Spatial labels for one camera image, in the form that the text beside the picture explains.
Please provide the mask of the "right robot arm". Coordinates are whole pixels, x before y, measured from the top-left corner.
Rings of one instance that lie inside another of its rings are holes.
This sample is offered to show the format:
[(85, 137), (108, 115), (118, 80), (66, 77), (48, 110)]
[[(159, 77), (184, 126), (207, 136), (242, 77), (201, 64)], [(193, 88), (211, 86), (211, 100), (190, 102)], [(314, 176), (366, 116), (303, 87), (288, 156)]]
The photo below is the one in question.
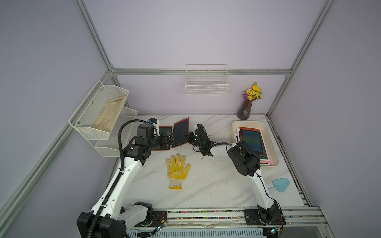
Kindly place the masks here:
[(280, 222), (285, 225), (284, 215), (279, 202), (272, 198), (263, 181), (260, 159), (243, 140), (237, 143), (216, 142), (210, 140), (208, 132), (201, 124), (194, 132), (185, 135), (186, 142), (198, 148), (203, 156), (226, 156), (231, 159), (236, 170), (247, 177), (252, 185), (257, 201), (258, 222), (270, 225)]

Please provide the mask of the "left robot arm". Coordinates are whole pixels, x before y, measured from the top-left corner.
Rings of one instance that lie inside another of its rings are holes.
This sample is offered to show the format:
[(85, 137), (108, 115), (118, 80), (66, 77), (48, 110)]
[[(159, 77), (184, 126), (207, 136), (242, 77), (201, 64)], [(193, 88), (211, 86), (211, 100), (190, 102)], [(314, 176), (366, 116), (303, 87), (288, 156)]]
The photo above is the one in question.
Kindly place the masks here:
[(134, 122), (136, 120), (122, 124), (118, 131), (119, 169), (90, 212), (82, 212), (76, 221), (82, 238), (125, 238), (136, 225), (152, 224), (152, 204), (136, 202), (126, 210), (123, 202), (131, 183), (152, 151), (172, 145), (173, 136), (170, 132), (160, 133), (160, 123), (156, 118), (139, 120), (136, 136), (127, 146), (123, 146), (123, 129)]

